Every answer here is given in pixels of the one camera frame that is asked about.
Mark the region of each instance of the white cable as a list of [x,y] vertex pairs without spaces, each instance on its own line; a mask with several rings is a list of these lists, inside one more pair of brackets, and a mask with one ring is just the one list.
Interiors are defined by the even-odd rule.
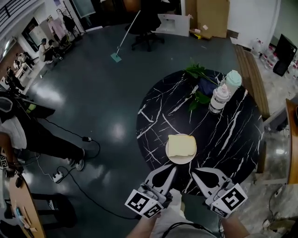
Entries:
[[50,177],[50,179],[54,182],[54,180],[52,179],[51,175],[49,175],[48,173],[44,173],[44,171],[42,170],[41,166],[39,165],[39,162],[38,162],[38,158],[39,158],[39,156],[36,157],[36,160],[37,160],[37,163],[38,163],[38,167],[41,169],[41,172],[42,172],[44,175],[48,175],[48,176]]

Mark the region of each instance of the bread slice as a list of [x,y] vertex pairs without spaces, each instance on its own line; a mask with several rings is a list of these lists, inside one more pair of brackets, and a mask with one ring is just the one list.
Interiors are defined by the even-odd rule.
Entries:
[[188,135],[169,135],[168,156],[190,156],[196,152],[196,139]]

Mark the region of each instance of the black marble table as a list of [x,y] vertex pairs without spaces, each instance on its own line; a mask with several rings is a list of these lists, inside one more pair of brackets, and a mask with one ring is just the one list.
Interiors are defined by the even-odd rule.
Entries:
[[[207,70],[221,81],[225,75]],[[165,151],[168,135],[187,134],[196,139],[194,159],[178,165],[173,187],[181,192],[200,193],[190,170],[214,167],[234,182],[243,182],[255,168],[263,148],[264,126],[254,99],[240,87],[220,114],[200,105],[189,112],[197,79],[184,71],[173,73],[156,83],[145,96],[138,112],[136,136],[142,155],[154,170],[172,163]]]

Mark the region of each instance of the green leaves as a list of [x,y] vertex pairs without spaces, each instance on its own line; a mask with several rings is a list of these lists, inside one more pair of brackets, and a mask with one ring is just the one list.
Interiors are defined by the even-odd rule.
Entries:
[[190,103],[189,111],[195,110],[200,104],[208,104],[210,103],[211,98],[202,94],[200,91],[195,93],[195,100]]
[[213,83],[215,85],[218,85],[217,83],[213,82],[211,79],[209,79],[206,76],[206,74],[205,74],[205,72],[206,72],[205,67],[200,66],[199,63],[196,64],[196,63],[192,62],[191,63],[191,66],[188,67],[188,68],[186,68],[184,71],[187,72],[187,73],[189,73],[195,79],[197,79],[199,77],[202,77],[204,79],[207,79],[209,82],[211,82],[211,83]]

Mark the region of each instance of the white plate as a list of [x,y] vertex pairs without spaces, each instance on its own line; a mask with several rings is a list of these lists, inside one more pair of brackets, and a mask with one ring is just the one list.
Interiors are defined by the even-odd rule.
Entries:
[[196,156],[196,152],[193,155],[189,155],[189,156],[169,156],[168,151],[169,151],[169,141],[167,141],[167,144],[166,144],[166,154],[170,161],[178,165],[187,164],[190,161],[192,161],[192,159]]

